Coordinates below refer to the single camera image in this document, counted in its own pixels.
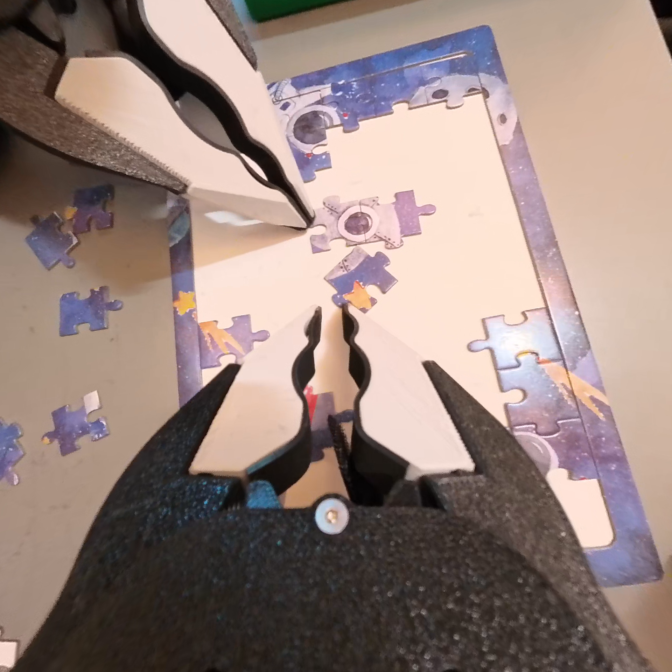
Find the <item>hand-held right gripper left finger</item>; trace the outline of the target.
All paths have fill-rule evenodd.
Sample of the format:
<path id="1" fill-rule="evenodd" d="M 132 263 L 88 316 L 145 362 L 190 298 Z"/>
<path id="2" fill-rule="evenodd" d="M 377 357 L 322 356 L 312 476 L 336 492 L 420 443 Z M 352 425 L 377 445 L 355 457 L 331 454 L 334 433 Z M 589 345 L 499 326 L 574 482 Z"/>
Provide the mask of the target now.
<path id="1" fill-rule="evenodd" d="M 315 375 L 322 309 L 310 306 L 239 365 L 189 466 L 192 475 L 297 481 L 310 464 L 305 388 Z"/>

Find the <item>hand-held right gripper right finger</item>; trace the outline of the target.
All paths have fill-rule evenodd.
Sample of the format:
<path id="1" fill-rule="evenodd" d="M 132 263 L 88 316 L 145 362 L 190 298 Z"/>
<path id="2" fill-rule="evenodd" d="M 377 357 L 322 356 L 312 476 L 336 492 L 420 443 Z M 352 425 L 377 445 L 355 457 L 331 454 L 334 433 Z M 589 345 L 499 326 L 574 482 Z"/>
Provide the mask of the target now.
<path id="1" fill-rule="evenodd" d="M 376 493 L 424 476 L 473 474 L 475 462 L 425 361 L 362 313 L 342 308 L 349 374 L 357 385 L 351 459 Z"/>

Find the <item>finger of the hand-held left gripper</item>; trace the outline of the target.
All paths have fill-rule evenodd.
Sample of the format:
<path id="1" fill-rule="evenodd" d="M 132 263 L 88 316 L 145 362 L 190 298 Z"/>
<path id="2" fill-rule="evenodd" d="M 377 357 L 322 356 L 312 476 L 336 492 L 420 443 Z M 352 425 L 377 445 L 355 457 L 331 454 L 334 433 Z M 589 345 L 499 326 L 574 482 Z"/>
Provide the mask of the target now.
<path id="1" fill-rule="evenodd" d="M 69 58 L 56 100 L 185 184 L 206 212 L 306 229 L 307 216 L 239 153 L 211 143 L 180 116 L 162 84 L 125 56 Z"/>
<path id="2" fill-rule="evenodd" d="M 217 150 L 285 197 L 295 221 L 313 221 L 256 54 L 230 1 L 139 1 L 138 48 L 171 93 L 189 93 L 214 114 L 231 143 L 215 143 Z"/>

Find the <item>blue space puzzle frame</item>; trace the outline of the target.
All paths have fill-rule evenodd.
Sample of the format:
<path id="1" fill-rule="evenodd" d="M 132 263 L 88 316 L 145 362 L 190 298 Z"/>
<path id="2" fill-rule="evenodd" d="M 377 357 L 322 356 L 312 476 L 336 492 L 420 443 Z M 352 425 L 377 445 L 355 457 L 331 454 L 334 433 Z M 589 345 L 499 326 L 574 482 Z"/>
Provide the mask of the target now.
<path id="1" fill-rule="evenodd" d="M 521 392 L 501 392 L 491 354 L 467 348 L 484 337 L 484 317 L 504 315 L 517 323 L 523 311 L 547 308 L 565 363 L 605 393 L 490 27 L 289 79 L 305 88 L 406 69 L 475 75 L 489 96 L 467 96 L 454 109 L 402 103 L 389 115 L 361 121 L 354 132 L 330 128 L 326 146 L 317 151 L 330 154 L 331 167 L 305 183 L 315 211 L 327 196 L 390 203 L 395 193 L 413 190 L 417 205 L 433 204 L 436 211 L 420 217 L 422 233 L 405 237 L 402 247 L 365 243 L 372 220 L 360 205 L 341 215 L 338 229 L 361 244 L 347 247 L 336 239 L 330 251 L 317 254 L 310 236 L 324 232 L 323 226 L 288 238 L 261 224 L 236 232 L 229 227 L 226 235 L 215 223 L 223 215 L 185 207 L 177 216 L 170 259 L 180 405 L 234 363 L 223 357 L 221 366 L 201 369 L 199 323 L 226 328 L 233 316 L 250 315 L 252 330 L 272 336 L 304 307 L 318 304 L 322 340 L 308 385 L 333 392 L 334 416 L 350 428 L 356 391 L 343 364 L 341 308 L 324 277 L 357 247 L 371 256 L 384 253 L 398 280 L 385 294 L 368 287 L 377 299 L 368 316 L 441 365 L 510 430 L 505 404 L 520 401 Z M 580 421 L 598 479 L 572 480 L 561 468 L 547 479 L 602 586 L 656 581 L 663 570 L 610 404 L 607 421 L 585 411 Z M 311 466 L 289 492 L 292 502 L 318 492 L 318 484 L 338 483 L 327 470 L 333 450 L 325 451 L 326 462 Z"/>

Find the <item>blue puzzle piece white corner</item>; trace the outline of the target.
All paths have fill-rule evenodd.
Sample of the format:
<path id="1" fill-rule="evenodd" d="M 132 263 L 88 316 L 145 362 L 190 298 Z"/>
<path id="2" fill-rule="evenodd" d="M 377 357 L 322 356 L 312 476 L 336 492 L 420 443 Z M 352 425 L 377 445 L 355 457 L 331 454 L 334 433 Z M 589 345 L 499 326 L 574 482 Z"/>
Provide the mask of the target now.
<path id="1" fill-rule="evenodd" d="M 80 408 L 72 409 L 70 405 L 57 408 L 52 412 L 54 428 L 42 436 L 42 444 L 57 443 L 61 456 L 65 457 L 80 449 L 82 438 L 88 437 L 91 441 L 106 438 L 110 434 L 106 419 L 88 420 L 91 413 L 101 408 L 98 391 L 84 395 Z"/>

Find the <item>grey porthole half puzzle piece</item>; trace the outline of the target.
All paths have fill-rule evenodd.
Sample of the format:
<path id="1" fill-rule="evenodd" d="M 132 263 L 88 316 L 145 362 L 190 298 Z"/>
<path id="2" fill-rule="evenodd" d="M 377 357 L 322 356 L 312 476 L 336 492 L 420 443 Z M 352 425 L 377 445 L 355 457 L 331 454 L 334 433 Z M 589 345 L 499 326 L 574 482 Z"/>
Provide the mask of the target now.
<path id="1" fill-rule="evenodd" d="M 365 199 L 355 199 L 351 201 L 341 201 L 341 198 L 336 195 L 327 196 L 323 199 L 323 207 L 316 210 L 316 216 L 312 229 L 323 226 L 324 232 L 310 235 L 310 246 L 313 254 L 322 253 L 331 250 L 332 240 L 341 239 L 345 241 L 347 247 L 360 245 L 350 238 L 350 234 L 341 234 L 338 229 L 338 223 L 341 215 L 353 206 L 365 204 Z"/>

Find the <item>grey satellite puzzle piece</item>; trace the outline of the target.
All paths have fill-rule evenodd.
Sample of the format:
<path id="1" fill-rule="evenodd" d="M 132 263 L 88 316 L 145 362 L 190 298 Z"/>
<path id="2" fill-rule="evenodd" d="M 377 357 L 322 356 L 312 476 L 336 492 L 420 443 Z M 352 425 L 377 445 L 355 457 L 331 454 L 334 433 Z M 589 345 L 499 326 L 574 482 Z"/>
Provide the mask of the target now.
<path id="1" fill-rule="evenodd" d="M 399 191 L 394 201 L 383 203 L 379 197 L 361 199 L 362 210 L 372 220 L 372 227 L 364 236 L 365 243 L 383 242 L 386 249 L 403 246 L 404 238 L 422 233 L 420 217 L 435 214 L 433 204 L 419 206 L 413 190 Z"/>

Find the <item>red rocket puzzle piece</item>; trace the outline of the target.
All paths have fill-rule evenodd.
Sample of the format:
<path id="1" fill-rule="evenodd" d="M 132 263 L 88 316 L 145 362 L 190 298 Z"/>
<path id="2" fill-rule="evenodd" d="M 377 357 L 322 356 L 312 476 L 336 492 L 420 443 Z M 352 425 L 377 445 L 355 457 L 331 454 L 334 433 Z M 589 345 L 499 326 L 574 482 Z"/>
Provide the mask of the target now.
<path id="1" fill-rule="evenodd" d="M 333 436 L 329 427 L 329 417 L 334 416 L 335 399 L 332 391 L 315 392 L 311 385 L 304 388 L 308 402 L 310 420 L 310 463 L 316 463 L 324 458 L 326 449 L 333 447 Z"/>

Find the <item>orange comet tail puzzle piece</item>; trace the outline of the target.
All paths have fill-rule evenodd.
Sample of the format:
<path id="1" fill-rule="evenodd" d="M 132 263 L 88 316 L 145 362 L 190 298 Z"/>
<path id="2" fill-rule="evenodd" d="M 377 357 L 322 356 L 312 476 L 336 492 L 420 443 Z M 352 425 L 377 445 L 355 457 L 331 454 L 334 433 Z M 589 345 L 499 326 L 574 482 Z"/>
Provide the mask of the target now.
<path id="1" fill-rule="evenodd" d="M 198 324 L 201 369 L 221 366 L 223 357 L 233 357 L 235 364 L 242 364 L 256 343 L 270 338 L 266 330 L 252 330 L 250 315 L 233 316 L 231 321 L 226 328 L 220 328 L 217 321 Z"/>

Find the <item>blue starry puzzle piece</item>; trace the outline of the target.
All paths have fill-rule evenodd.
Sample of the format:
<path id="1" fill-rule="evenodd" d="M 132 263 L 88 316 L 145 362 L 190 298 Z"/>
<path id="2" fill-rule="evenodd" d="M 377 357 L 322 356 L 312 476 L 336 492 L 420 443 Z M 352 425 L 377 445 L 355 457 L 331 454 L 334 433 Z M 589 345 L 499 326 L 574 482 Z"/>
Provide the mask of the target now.
<path id="1" fill-rule="evenodd" d="M 59 300 L 59 335 L 76 335 L 82 324 L 91 332 L 108 329 L 108 313 L 121 310 L 123 305 L 122 300 L 110 298 L 109 286 L 92 288 L 85 298 L 79 292 L 64 293 Z"/>
<path id="2" fill-rule="evenodd" d="M 57 264 L 73 268 L 76 261 L 70 252 L 79 245 L 79 238 L 72 231 L 63 230 L 63 218 L 52 212 L 45 217 L 33 215 L 29 221 L 33 230 L 25 240 L 42 266 L 47 270 Z"/>
<path id="3" fill-rule="evenodd" d="M 23 430 L 18 423 L 1 418 L 1 480 L 12 487 L 20 482 L 15 466 L 25 454 L 20 443 L 22 436 Z"/>

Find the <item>green plastic bin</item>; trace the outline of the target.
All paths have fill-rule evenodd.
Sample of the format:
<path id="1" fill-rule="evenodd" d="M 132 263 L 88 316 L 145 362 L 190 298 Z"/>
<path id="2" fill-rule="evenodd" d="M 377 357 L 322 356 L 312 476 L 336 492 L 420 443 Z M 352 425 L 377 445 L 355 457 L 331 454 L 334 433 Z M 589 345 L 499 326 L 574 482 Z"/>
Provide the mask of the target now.
<path id="1" fill-rule="evenodd" d="M 349 1 L 244 1 L 243 3 L 253 21 L 265 23 Z"/>

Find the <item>joined comet star puzzle pieces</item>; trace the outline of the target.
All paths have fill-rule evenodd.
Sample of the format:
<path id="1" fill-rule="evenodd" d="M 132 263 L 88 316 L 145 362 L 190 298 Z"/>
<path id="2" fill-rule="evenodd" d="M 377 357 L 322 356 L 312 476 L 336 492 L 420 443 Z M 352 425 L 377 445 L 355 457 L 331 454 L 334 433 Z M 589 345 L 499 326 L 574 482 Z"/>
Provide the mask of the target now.
<path id="1" fill-rule="evenodd" d="M 547 308 L 525 310 L 517 323 L 504 315 L 487 316 L 482 325 L 484 337 L 467 348 L 491 354 L 501 392 L 521 392 L 520 401 L 505 404 L 511 428 L 531 425 L 537 434 L 550 436 L 562 421 L 580 420 L 583 411 L 607 421 L 606 394 L 565 363 Z"/>

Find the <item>white astronaut puzzle piece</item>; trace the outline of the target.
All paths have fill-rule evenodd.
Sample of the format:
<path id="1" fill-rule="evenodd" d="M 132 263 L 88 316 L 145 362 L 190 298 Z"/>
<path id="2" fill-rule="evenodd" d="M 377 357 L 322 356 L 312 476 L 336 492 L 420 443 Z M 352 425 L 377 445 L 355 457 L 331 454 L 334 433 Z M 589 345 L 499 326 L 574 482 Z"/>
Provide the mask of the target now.
<path id="1" fill-rule="evenodd" d="M 596 480 L 597 468 L 582 427 L 579 419 L 571 419 L 552 435 L 539 435 L 534 425 L 514 427 L 511 432 L 543 475 L 561 468 L 572 480 Z"/>

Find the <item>blue puzzle piece orange star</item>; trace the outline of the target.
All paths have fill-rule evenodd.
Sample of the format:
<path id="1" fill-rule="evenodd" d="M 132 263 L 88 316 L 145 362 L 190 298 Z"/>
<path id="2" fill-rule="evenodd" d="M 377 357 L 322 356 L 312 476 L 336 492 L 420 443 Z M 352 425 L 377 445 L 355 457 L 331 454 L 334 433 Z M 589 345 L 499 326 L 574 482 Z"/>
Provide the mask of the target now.
<path id="1" fill-rule="evenodd" d="M 368 291 L 376 287 L 383 294 L 397 284 L 398 280 L 388 271 L 390 259 L 381 251 L 370 255 L 357 247 L 334 266 L 324 277 L 335 293 L 332 302 L 342 308 L 346 305 L 362 313 L 370 311 L 377 303 Z"/>

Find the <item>assembled astronaut puzzle pieces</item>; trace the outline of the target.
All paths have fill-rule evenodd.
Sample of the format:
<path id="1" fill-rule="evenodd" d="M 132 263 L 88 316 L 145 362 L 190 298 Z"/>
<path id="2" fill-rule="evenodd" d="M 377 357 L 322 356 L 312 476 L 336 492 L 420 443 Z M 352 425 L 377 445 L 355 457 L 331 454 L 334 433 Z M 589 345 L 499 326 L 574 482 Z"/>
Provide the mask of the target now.
<path id="1" fill-rule="evenodd" d="M 269 85 L 267 91 L 305 183 L 331 167 L 330 154 L 317 151 L 326 146 L 330 128 L 354 132 L 361 121 L 389 115 L 402 103 L 410 109 L 439 103 L 454 109 L 463 105 L 467 96 L 489 96 L 476 75 L 437 76 L 421 74 L 419 69 L 304 88 L 283 79 Z"/>

